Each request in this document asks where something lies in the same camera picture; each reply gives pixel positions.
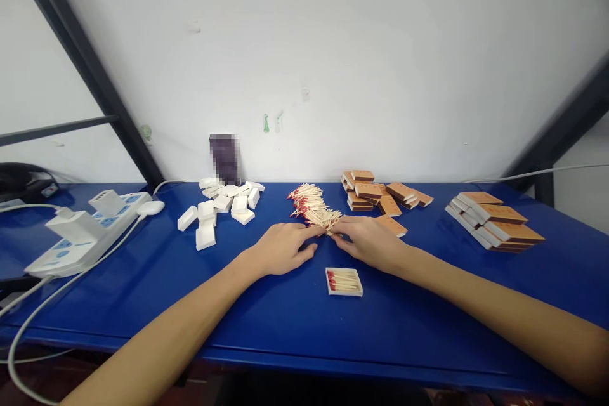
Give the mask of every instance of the white wall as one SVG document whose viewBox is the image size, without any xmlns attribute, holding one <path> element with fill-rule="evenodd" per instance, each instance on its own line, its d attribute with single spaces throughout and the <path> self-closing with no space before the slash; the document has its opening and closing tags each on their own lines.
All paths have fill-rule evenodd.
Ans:
<svg viewBox="0 0 609 406">
<path fill-rule="evenodd" d="M 0 11 L 0 134 L 101 116 L 34 0 L 0 0 Z M 0 162 L 47 167 L 60 181 L 143 181 L 108 125 L 0 147 Z"/>
<path fill-rule="evenodd" d="M 609 49 L 609 0 L 70 1 L 173 178 L 499 175 Z"/>
<path fill-rule="evenodd" d="M 609 164 L 609 115 L 579 140 L 556 166 Z M 554 174 L 554 206 L 609 234 L 609 167 Z"/>
</svg>

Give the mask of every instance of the blue table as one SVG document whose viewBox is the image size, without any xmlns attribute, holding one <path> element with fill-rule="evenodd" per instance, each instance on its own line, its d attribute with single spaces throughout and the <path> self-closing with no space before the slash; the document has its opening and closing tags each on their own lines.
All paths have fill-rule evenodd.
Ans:
<svg viewBox="0 0 609 406">
<path fill-rule="evenodd" d="M 405 210 L 397 219 L 409 229 L 404 241 L 609 329 L 608 236 L 504 185 L 411 185 L 435 201 L 427 208 Z M 351 214 L 339 183 L 320 186 L 328 205 Z M 194 183 L 167 185 L 158 194 L 167 205 L 165 210 L 146 219 L 111 258 L 43 310 L 26 333 L 27 339 L 116 350 L 220 271 L 271 224 L 294 221 L 288 218 L 292 202 L 285 197 L 296 187 L 269 184 L 256 217 L 247 226 L 229 214 L 219 214 L 216 246 L 197 252 L 195 225 L 181 233 L 176 220 L 204 198 Z M 444 211 L 457 193 L 480 189 L 516 208 L 547 241 L 523 254 L 484 250 Z M 380 213 L 374 209 L 365 214 Z M 53 243 L 53 234 L 46 233 L 40 223 L 47 216 L 38 211 L 0 214 L 3 276 L 6 265 L 23 268 Z M 21 219 L 23 230 L 7 230 L 13 218 Z M 46 239 L 42 242 L 38 236 Z M 340 251 L 328 237 L 318 243 L 315 258 L 302 268 L 254 284 L 226 314 L 199 355 L 220 362 L 393 377 L 425 385 L 573 394 L 563 381 L 443 299 L 369 268 Z M 328 296 L 326 266 L 357 268 L 363 297 Z M 0 337 L 14 335 L 41 298 L 62 283 L 48 284 L 2 322 Z"/>
</svg>

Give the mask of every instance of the open matchbox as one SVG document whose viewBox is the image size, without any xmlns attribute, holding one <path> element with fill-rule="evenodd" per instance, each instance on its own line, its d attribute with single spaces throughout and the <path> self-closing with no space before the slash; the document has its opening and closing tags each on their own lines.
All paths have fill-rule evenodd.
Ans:
<svg viewBox="0 0 609 406">
<path fill-rule="evenodd" d="M 326 268 L 325 281 L 328 285 L 328 295 L 363 295 L 362 283 L 354 268 Z"/>
</svg>

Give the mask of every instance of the white cable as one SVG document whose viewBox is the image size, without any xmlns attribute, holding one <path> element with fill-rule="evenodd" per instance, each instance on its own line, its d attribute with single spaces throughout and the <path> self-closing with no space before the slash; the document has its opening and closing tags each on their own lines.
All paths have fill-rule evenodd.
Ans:
<svg viewBox="0 0 609 406">
<path fill-rule="evenodd" d="M 38 289 L 40 289 L 44 284 L 48 284 L 49 282 L 51 282 L 54 278 L 54 276 L 47 276 L 45 278 L 43 278 L 38 284 L 36 284 L 35 286 L 33 286 L 31 289 L 29 289 L 26 293 L 24 293 L 23 295 L 21 295 L 20 297 L 14 299 L 13 301 L 11 301 L 9 304 L 7 304 L 1 311 L 0 311 L 0 318 L 2 318 L 2 316 L 4 314 L 7 314 L 11 309 L 13 309 L 16 305 L 18 305 L 19 303 L 21 303 L 24 299 L 28 298 L 31 294 L 33 294 L 34 292 L 36 292 Z"/>
<path fill-rule="evenodd" d="M 129 229 L 129 231 L 127 233 L 125 233 L 125 236 L 123 236 L 123 238 L 118 242 L 118 244 L 116 246 L 114 246 L 111 250 L 109 250 L 109 252 L 104 255 L 102 258 L 100 258 L 97 262 L 93 263 L 93 265 L 91 265 L 89 268 L 87 268 L 86 270 L 84 270 L 82 273 L 76 275 L 75 277 L 73 277 L 72 279 L 70 279 L 68 282 L 66 282 L 65 284 L 63 284 L 59 289 L 57 289 L 54 293 L 52 293 L 51 295 L 49 295 L 49 297 L 47 299 L 45 299 L 35 310 L 34 312 L 32 312 L 30 314 L 30 316 L 25 319 L 25 322 L 23 323 L 23 325 L 21 325 L 21 327 L 19 328 L 19 331 L 17 332 L 17 334 L 15 335 L 15 338 L 13 339 L 13 343 L 11 344 L 11 348 L 8 352 L 8 374 L 11 376 L 11 379 L 13 380 L 13 382 L 15 383 L 15 385 L 17 386 L 17 388 L 19 390 L 21 390 L 23 393 L 25 393 L 27 396 L 29 396 L 30 398 L 35 399 L 36 401 L 42 403 L 42 404 L 46 404 L 49 406 L 58 406 L 59 403 L 51 401 L 46 399 L 45 397 L 38 395 L 35 391 L 31 390 L 28 386 L 26 386 L 23 381 L 19 378 L 19 375 L 17 374 L 17 370 L 15 369 L 15 364 L 16 364 L 16 360 L 15 360 L 15 353 L 17 351 L 17 346 L 19 344 L 19 340 L 21 339 L 21 337 L 23 336 L 23 333 L 25 332 L 25 329 L 27 328 L 27 326 L 30 324 L 30 322 L 34 319 L 34 317 L 36 317 L 36 315 L 53 299 L 55 298 L 57 295 L 59 295 L 61 292 L 63 292 L 65 289 L 67 289 L 68 287 L 70 287 L 70 285 L 72 285 L 75 281 L 77 281 L 78 279 L 80 279 L 83 275 L 87 274 L 89 271 L 91 271 L 93 268 L 95 268 L 97 265 L 99 265 L 101 262 L 103 262 L 104 260 L 106 260 L 111 254 L 114 253 L 114 251 L 116 251 L 121 245 L 122 243 L 129 237 L 129 235 L 131 235 L 131 232 L 133 232 L 133 230 L 138 226 L 138 224 L 144 220 L 146 216 L 140 216 L 135 224 L 133 224 L 133 226 Z"/>
<path fill-rule="evenodd" d="M 161 184 L 157 185 L 157 188 L 154 190 L 154 192 L 152 192 L 152 195 L 156 195 L 161 187 L 163 187 L 165 184 L 168 184 L 168 183 L 171 183 L 171 182 L 192 182 L 192 181 L 185 181 L 185 180 L 168 180 L 168 181 L 163 181 Z"/>
<path fill-rule="evenodd" d="M 596 168 L 596 167 L 602 167 L 602 166 L 609 166 L 609 164 L 571 165 L 571 166 L 565 166 L 565 167 L 556 167 L 556 168 L 548 168 L 545 170 L 532 171 L 531 173 L 517 174 L 516 176 L 507 176 L 505 178 L 473 180 L 473 181 L 464 181 L 464 182 L 466 182 L 466 183 L 477 183 L 477 182 L 483 183 L 483 182 L 509 181 L 512 179 L 526 178 L 527 176 L 535 176 L 536 174 L 553 173 L 555 171 L 563 171 L 563 170 L 567 170 L 567 169 Z"/>
<path fill-rule="evenodd" d="M 68 352 L 72 352 L 74 349 L 68 349 L 65 351 L 43 355 L 42 357 L 36 358 L 22 358 L 21 360 L 15 360 L 15 365 L 20 365 L 22 363 L 32 363 L 32 362 L 41 362 L 42 360 L 48 360 L 49 358 L 59 357 L 60 355 L 67 354 Z M 8 365 L 8 360 L 0 360 L 0 365 Z"/>
<path fill-rule="evenodd" d="M 27 205 L 16 205 L 16 206 L 0 208 L 0 213 L 5 213 L 6 211 L 12 211 L 14 209 L 22 209 L 22 208 L 26 208 L 26 207 L 52 207 L 54 209 L 61 208 L 61 206 L 49 205 L 47 203 L 32 203 L 32 204 L 27 204 Z"/>
</svg>

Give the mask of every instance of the white power strip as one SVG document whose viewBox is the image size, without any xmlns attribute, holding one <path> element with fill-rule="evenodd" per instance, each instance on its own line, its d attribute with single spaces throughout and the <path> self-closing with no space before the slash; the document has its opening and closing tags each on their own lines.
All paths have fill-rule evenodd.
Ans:
<svg viewBox="0 0 609 406">
<path fill-rule="evenodd" d="M 121 198 L 125 206 L 117 216 L 104 218 L 99 211 L 94 213 L 94 219 L 107 231 L 99 241 L 72 244 L 62 239 L 28 265 L 25 272 L 40 278 L 48 275 L 68 277 L 83 272 L 98 261 L 138 217 L 138 208 L 152 200 L 146 192 L 127 193 Z"/>
</svg>

